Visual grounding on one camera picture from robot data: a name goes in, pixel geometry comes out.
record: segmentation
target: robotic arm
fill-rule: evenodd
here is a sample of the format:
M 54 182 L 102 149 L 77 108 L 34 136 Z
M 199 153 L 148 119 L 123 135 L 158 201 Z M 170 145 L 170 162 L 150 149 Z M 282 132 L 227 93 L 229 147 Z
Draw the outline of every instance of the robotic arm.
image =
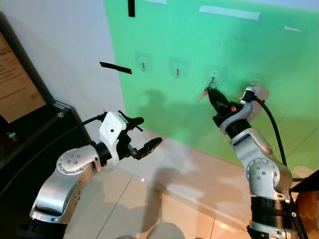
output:
M 162 142 L 160 137 L 137 150 L 130 145 L 127 132 L 144 122 L 143 118 L 129 118 L 122 112 L 106 113 L 100 127 L 101 142 L 63 153 L 57 160 L 53 174 L 42 185 L 30 212 L 29 225 L 20 227 L 21 238 L 63 238 L 84 186 L 95 173 L 109 163 L 132 156 L 140 160 Z
M 252 220 L 247 227 L 252 239 L 297 239 L 293 229 L 288 191 L 292 175 L 273 155 L 262 135 L 251 128 L 254 97 L 262 88 L 248 87 L 241 103 L 229 102 L 217 89 L 207 94 L 217 115 L 215 124 L 230 138 L 230 144 L 242 162 L 251 194 Z

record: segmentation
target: white tape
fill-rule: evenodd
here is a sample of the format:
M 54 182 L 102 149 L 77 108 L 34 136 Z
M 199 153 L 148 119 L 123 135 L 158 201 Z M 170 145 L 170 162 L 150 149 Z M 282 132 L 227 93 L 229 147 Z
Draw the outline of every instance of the white tape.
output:
M 148 2 L 154 2 L 154 3 L 161 3 L 161 4 L 167 4 L 166 0 L 144 0 Z
M 298 28 L 293 28 L 293 27 L 289 27 L 289 26 L 285 26 L 284 30 L 301 32 Z
M 202 5 L 199 9 L 200 12 L 212 13 L 217 15 L 224 15 L 224 16 L 233 16 L 239 18 L 245 18 L 250 20 L 258 20 L 260 12 L 254 11 L 242 11 L 238 9 L 230 9 L 224 8 L 219 6 L 208 6 Z

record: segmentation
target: tile floor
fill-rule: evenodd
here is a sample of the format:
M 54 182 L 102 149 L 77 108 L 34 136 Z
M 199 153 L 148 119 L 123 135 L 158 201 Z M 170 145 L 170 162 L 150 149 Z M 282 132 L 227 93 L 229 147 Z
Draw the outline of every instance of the tile floor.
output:
M 145 183 L 104 169 L 86 186 L 65 239 L 249 239 Z

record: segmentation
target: black tape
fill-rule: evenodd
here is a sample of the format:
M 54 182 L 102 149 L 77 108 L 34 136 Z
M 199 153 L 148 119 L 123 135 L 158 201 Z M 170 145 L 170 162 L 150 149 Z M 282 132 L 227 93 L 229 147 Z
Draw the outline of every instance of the black tape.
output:
M 129 16 L 135 17 L 135 0 L 128 0 Z
M 114 70 L 121 71 L 124 73 L 132 74 L 132 70 L 130 68 L 126 68 L 123 66 L 117 66 L 117 65 L 114 65 L 111 63 L 106 63 L 106 62 L 101 62 L 101 61 L 100 61 L 100 64 L 102 67 L 105 67 L 105 68 L 110 68 L 110 69 L 114 69 Z

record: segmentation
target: green wall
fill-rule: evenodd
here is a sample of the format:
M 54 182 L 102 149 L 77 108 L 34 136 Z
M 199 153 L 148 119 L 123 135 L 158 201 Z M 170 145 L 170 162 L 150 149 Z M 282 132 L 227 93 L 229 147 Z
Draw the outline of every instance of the green wall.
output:
M 212 121 L 215 111 L 208 98 L 198 100 L 211 74 L 217 76 L 218 89 L 234 101 L 256 83 L 270 91 L 267 105 L 289 167 L 319 167 L 318 12 L 243 0 L 135 2 L 136 17 L 128 17 L 127 0 L 105 0 L 116 64 L 133 73 L 120 72 L 129 116 L 144 117 L 143 127 L 150 131 L 239 164 L 229 138 Z M 260 16 L 250 20 L 203 13 L 202 5 Z M 176 63 L 182 67 L 179 78 Z M 262 112 L 252 125 L 280 158 L 267 115 Z

